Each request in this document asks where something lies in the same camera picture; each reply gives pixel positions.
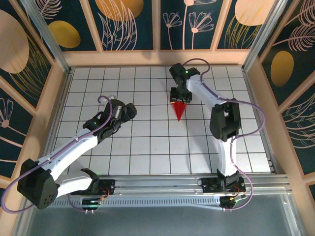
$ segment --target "black bracket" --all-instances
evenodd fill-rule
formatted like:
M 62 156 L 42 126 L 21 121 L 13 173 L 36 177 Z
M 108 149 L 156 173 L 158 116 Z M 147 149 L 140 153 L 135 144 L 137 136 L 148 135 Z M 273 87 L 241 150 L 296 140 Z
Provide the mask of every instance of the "black bracket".
M 239 176 L 237 171 L 231 176 L 223 176 L 218 170 L 218 177 L 209 177 L 201 179 L 203 193 L 222 193 L 222 192 L 238 192 L 246 191 L 243 177 Z
M 22 164 L 20 175 L 36 166 L 38 166 L 37 162 L 31 159 L 26 160 Z M 50 170 L 39 168 L 18 182 L 17 190 L 38 209 L 48 207 L 58 195 L 58 185 L 50 172 Z
M 71 193 L 71 195 L 104 195 L 104 192 L 107 194 L 107 190 L 109 190 L 109 195 L 113 195 L 115 191 L 115 180 L 113 179 L 99 179 L 97 181 L 97 185 L 95 186 L 93 191 L 90 191 L 89 189 L 83 190 L 83 191 L 76 191 Z
M 97 136 L 98 144 L 104 139 L 112 136 L 120 129 L 123 123 L 130 121 L 137 115 L 137 109 L 132 103 L 125 105 L 122 101 L 117 99 L 111 99 L 111 103 L 113 107 L 113 114 L 110 121 L 102 129 L 94 133 L 94 136 Z M 104 124 L 109 114 L 110 106 L 107 103 L 103 112 L 97 113 L 92 119 L 86 121 L 82 127 L 91 131 L 95 130 Z
M 226 142 L 227 139 L 238 135 L 240 128 L 241 115 L 238 103 L 226 102 L 212 108 L 210 131 L 216 139 Z
M 191 76 L 200 75 L 200 72 L 194 67 L 186 70 L 180 63 L 173 65 L 169 72 L 177 84 L 177 87 L 171 88 L 170 102 L 181 101 L 186 104 L 190 103 L 192 101 L 192 93 L 187 89 L 187 80 Z

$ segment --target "grid line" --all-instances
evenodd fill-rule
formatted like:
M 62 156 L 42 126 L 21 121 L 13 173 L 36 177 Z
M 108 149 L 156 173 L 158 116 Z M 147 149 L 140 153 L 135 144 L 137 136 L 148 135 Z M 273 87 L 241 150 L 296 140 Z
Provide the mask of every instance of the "grid line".
M 132 103 L 134 103 L 134 90 L 136 87 L 136 68 L 134 69 L 134 80 L 133 80 L 133 99 Z M 132 150 L 132 125 L 133 125 L 133 120 L 131 120 L 131 134 L 130 134 L 130 157 L 129 157 L 129 175 L 130 175 L 130 167 L 131 167 L 131 150 Z
M 203 124 L 205 126 L 205 132 L 206 132 L 206 140 L 207 140 L 207 144 L 209 143 L 208 142 L 208 135 L 207 135 L 207 127 L 206 127 L 206 122 L 205 122 L 205 113 L 203 111 L 203 106 L 201 106 L 201 110 L 202 110 L 202 115 L 203 115 Z M 210 158 L 210 149 L 209 149 L 209 145 L 208 145 L 208 152 L 209 152 L 209 163 L 210 163 L 210 172 L 212 173 L 212 165 L 211 165 L 211 158 Z
M 167 90 L 167 67 L 165 67 L 165 77 L 166 77 L 166 90 Z M 168 102 L 168 95 L 170 93 L 167 91 L 166 96 L 167 96 L 167 102 Z M 168 150 L 169 150 L 169 172 L 172 173 L 172 166 L 171 166 L 171 141 L 170 141 L 170 135 L 169 135 L 169 113 L 168 113 L 168 106 L 166 107 L 167 109 L 167 128 L 168 128 Z
M 233 92 L 232 83 L 231 83 L 230 78 L 229 78 L 229 81 L 230 81 L 230 85 L 231 85 L 231 89 L 232 89 L 232 94 L 233 94 L 233 97 L 234 97 L 234 92 Z M 250 163 L 251 170 L 252 170 L 252 163 L 251 163 L 250 156 L 248 155 L 247 143 L 246 143 L 245 138 L 244 138 L 244 144 L 245 144 L 246 151 L 247 151 L 247 158 L 248 158 L 248 161 L 249 161 L 249 163 Z
M 188 143 L 188 153 L 189 153 L 189 167 L 190 167 L 190 173 L 191 173 L 191 159 L 190 159 L 190 147 L 189 147 L 189 135 L 188 135 L 188 123 L 186 120 L 186 131 L 187 131 L 187 143 Z
M 151 174 L 151 77 L 152 77 L 152 69 L 150 67 L 150 114 L 149 114 L 149 134 L 150 134 L 150 140 L 149 140 L 149 174 Z
M 84 95 L 83 95 L 82 106 L 81 106 L 81 111 L 80 111 L 79 117 L 81 116 L 81 113 L 82 113 L 83 103 L 84 103 L 84 97 L 85 97 L 85 93 L 86 93 L 86 90 L 87 90 L 88 81 L 89 81 L 89 80 L 87 79 L 87 82 L 86 82 L 86 84 L 85 84 Z M 89 164 L 90 164 L 90 162 L 91 162 L 91 156 L 92 156 L 92 150 L 91 150 L 91 154 L 90 154 L 90 161 L 89 161 Z
M 120 70 L 121 70 L 121 68 L 119 68 L 119 75 L 118 75 L 118 85 L 117 85 L 117 99 L 118 99 L 118 87 L 119 87 L 119 80 L 120 80 Z M 110 154 L 109 154 L 109 163 L 108 163 L 108 175 L 109 175 L 109 170 L 110 170 L 110 163 L 111 163 L 111 160 L 112 160 L 112 150 L 113 150 L 113 137 L 111 138 L 111 141 L 112 141 L 112 143 L 111 143 L 111 145 L 110 145 Z

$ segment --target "flower illustration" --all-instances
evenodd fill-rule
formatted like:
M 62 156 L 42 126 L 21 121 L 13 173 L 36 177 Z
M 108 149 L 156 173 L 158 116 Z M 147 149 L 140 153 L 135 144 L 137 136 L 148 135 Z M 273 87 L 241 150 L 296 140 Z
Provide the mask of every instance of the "flower illustration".
M 186 6 L 214 3 L 217 0 L 184 0 Z
M 13 102 L 8 99 L 6 105 L 3 98 L 0 98 L 0 126 L 7 128 L 13 111 Z
M 208 14 L 201 12 L 196 18 L 196 12 L 189 14 L 189 23 L 192 32 L 191 49 L 193 49 L 193 41 L 195 33 L 206 32 L 213 30 L 214 24 L 211 24 L 211 12 Z
M 171 46 L 171 50 L 173 50 L 169 29 L 172 27 L 181 26 L 183 24 L 183 22 L 180 21 L 181 18 L 179 17 L 178 12 L 177 13 L 170 13 L 169 15 L 166 12 L 163 14 L 163 19 L 164 19 L 164 22 L 165 22 L 166 27 L 167 27 L 169 45 Z
M 10 118 L 13 112 L 13 105 L 13 101 L 11 101 L 10 99 L 8 99 L 5 104 L 4 99 L 2 97 L 0 98 L 0 128 L 9 128 L 17 132 L 18 134 L 26 136 L 26 134 L 23 134 L 20 131 L 17 131 L 16 129 L 10 127 Z M 3 137 L 0 137 L 0 139 L 8 142 L 8 140 L 4 139 Z
M 210 4 L 214 3 L 217 0 L 184 0 L 185 13 L 184 13 L 184 24 L 183 24 L 183 49 L 185 49 L 185 26 L 186 26 L 186 16 L 187 16 L 187 9 L 189 6 L 193 5 L 202 5 L 202 4 Z

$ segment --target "metal frame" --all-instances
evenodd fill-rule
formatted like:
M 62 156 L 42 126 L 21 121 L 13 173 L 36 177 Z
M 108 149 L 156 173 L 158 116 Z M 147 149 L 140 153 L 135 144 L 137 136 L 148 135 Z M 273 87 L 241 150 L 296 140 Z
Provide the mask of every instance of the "metal frame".
M 256 96 L 254 94 L 252 85 L 250 83 L 250 79 L 249 79 L 249 77 L 247 75 L 247 72 L 244 71 L 244 70 L 243 70 L 243 76 L 244 76 L 244 79 L 245 79 L 245 84 L 246 84 L 247 90 L 249 92 L 249 96 L 250 96 L 251 102 L 253 104 L 258 105 L 258 101 L 257 101 Z M 258 110 L 256 110 L 256 109 L 254 109 L 254 115 L 255 115 L 255 118 L 257 120 L 258 125 L 261 125 L 262 124 L 262 115 L 260 114 L 260 112 Z M 270 141 L 268 139 L 268 134 L 267 134 L 266 127 L 264 127 L 261 130 L 260 136 L 261 136 L 263 145 L 265 147 L 266 155 L 271 160 L 272 166 L 274 168 L 274 172 L 276 174 L 284 174 L 284 172 L 281 170 L 281 168 L 280 168 L 280 166 L 279 166 L 279 164 L 278 164 L 278 162 L 277 162 L 277 160 L 275 158 L 275 155 L 274 155 L 274 153 L 272 151 L 272 147 L 271 147 Z
M 44 151 L 43 151 L 44 155 L 49 154 L 51 152 L 51 149 L 53 148 L 53 143 L 54 143 L 56 132 L 57 132 L 57 129 L 59 126 L 58 121 L 60 120 L 60 117 L 62 115 L 63 105 L 64 105 L 65 100 L 66 100 L 67 91 L 69 89 L 72 77 L 73 77 L 73 71 L 71 70 L 70 73 L 66 73 L 64 75 L 65 79 L 62 79 L 63 84 L 61 85 L 61 90 L 60 90 L 59 96 L 56 99 L 56 101 L 57 101 L 55 104 L 56 108 L 54 109 L 56 111 L 56 113 L 54 114 L 54 118 L 53 118 L 51 128 L 50 128 L 49 134 L 48 134 L 48 139 L 47 139 L 45 147 L 44 147 Z M 30 205 L 31 205 L 30 201 L 28 201 L 26 198 L 23 197 L 21 204 L 20 204 L 20 209 L 24 209 Z M 33 211 L 34 211 L 34 208 L 32 208 L 28 211 L 25 211 L 25 212 L 23 212 L 17 216 L 15 223 L 14 223 L 13 230 L 12 230 L 12 235 L 14 235 L 14 236 L 25 235 L 25 233 L 27 232 L 27 229 L 30 225 Z
M 252 63 L 255 61 L 260 49 L 264 45 L 265 41 L 269 37 L 269 34 L 275 27 L 278 18 L 281 16 L 285 5 L 287 3 L 287 0 L 277 0 L 273 4 L 272 8 L 270 9 L 270 12 L 264 22 L 264 24 L 261 26 L 254 42 L 252 43 L 251 49 L 245 59 L 244 62 L 244 71 L 247 72 L 248 69 L 251 67 Z
M 59 62 L 60 66 L 66 73 L 69 73 L 69 65 L 66 62 L 60 47 L 56 43 L 53 34 L 49 30 L 48 25 L 42 18 L 35 1 L 21 0 L 21 3 L 25 8 L 26 12 L 28 13 L 28 15 L 30 16 L 31 20 L 33 21 L 34 25 L 40 32 L 41 36 L 45 40 L 50 51 L 55 56 L 56 60 Z
M 62 92 L 58 98 L 58 105 L 49 139 L 45 146 L 45 154 L 49 153 L 53 147 L 55 134 L 59 126 L 60 116 L 65 103 L 67 91 L 73 76 L 73 71 L 65 80 Z M 247 80 L 247 86 L 250 91 L 250 97 L 255 102 L 255 97 L 251 90 L 251 86 Z M 107 201 L 105 201 L 97 211 L 101 211 L 106 207 L 170 207 L 170 206 L 192 206 L 220 209 L 217 206 L 219 196 L 223 194 L 203 193 L 201 186 L 201 178 L 216 177 L 215 174 L 202 175 L 149 175 L 149 176 L 102 176 L 101 179 L 114 179 L 115 192 Z M 253 182 L 254 195 L 281 195 L 283 200 L 283 208 L 287 216 L 288 222 L 291 224 L 292 235 L 304 235 L 303 225 L 299 219 L 297 209 L 294 206 L 294 199 L 291 188 L 286 175 L 270 174 L 249 174 Z M 71 200 L 75 206 L 81 206 L 82 196 L 72 196 Z M 25 204 L 29 204 L 25 199 L 22 202 L 23 208 Z M 60 197 L 54 201 L 50 207 L 71 207 L 66 196 Z M 33 210 L 21 214 L 20 219 L 16 221 L 14 235 L 26 235 L 29 225 L 32 222 Z

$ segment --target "white arm segment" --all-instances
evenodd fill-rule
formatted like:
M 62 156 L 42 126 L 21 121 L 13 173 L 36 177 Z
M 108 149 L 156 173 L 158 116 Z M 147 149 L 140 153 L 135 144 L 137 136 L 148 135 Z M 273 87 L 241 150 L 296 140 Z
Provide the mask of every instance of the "white arm segment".
M 224 96 L 220 95 L 214 88 L 207 85 L 213 92 L 219 95 L 222 98 Z M 215 96 L 213 96 L 200 82 L 200 75 L 194 75 L 187 81 L 187 89 L 195 94 L 202 102 L 206 104 L 208 109 L 211 111 L 212 108 L 216 104 L 223 104 L 225 101 L 222 101 Z M 231 162 L 230 157 L 230 148 L 231 148 L 231 138 L 227 140 L 227 142 L 223 142 L 222 140 L 218 140 L 218 148 L 219 148 L 219 171 L 224 176 L 231 176 L 236 173 L 236 168 Z M 232 156 L 235 158 L 236 156 L 236 141 L 233 142 L 232 148 Z
M 42 162 L 46 161 L 50 156 L 53 156 L 55 153 L 57 153 L 60 149 L 62 149 L 64 146 L 68 145 L 72 140 L 76 139 L 77 137 L 80 137 L 84 134 L 89 133 L 90 130 L 88 129 L 81 129 L 72 139 L 70 139 L 66 144 L 62 145 L 57 150 L 53 151 L 52 153 L 48 154 L 47 156 L 44 156 L 40 158 L 38 161 L 38 164 L 41 164 Z M 51 176 L 54 180 L 57 180 L 60 174 L 76 159 L 78 159 L 82 154 L 84 154 L 86 151 L 94 148 L 97 145 L 97 136 L 94 136 L 93 134 L 87 136 L 86 138 L 80 140 L 79 142 L 73 144 L 70 148 L 68 148 L 64 153 L 62 153 L 58 158 L 54 159 L 52 162 L 48 163 L 47 165 L 44 165 L 42 168 L 44 170 L 51 170 Z
M 79 190 L 86 190 L 92 182 L 92 178 L 83 171 L 60 176 L 55 183 L 59 184 L 57 198 Z

